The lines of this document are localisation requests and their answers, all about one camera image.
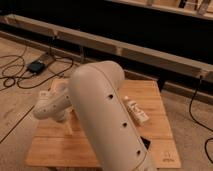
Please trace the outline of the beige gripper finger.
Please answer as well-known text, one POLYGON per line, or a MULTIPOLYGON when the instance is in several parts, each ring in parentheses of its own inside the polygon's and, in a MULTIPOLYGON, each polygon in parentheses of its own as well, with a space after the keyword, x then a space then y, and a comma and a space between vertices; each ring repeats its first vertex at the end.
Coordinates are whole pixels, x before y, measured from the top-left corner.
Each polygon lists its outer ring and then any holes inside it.
POLYGON ((66 120, 64 122, 64 129, 65 129, 65 132, 67 135, 70 135, 70 136, 73 135, 72 125, 71 125, 70 120, 66 120))

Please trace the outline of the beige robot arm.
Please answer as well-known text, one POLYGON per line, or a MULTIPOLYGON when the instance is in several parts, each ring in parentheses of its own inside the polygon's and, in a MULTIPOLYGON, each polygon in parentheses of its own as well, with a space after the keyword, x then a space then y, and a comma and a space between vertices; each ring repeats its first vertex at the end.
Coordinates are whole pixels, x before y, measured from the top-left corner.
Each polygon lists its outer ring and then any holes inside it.
POLYGON ((124 79, 122 67, 113 61, 81 65, 65 90, 39 93, 33 114, 62 120, 62 111, 73 107, 103 171, 157 171, 119 97, 124 79))

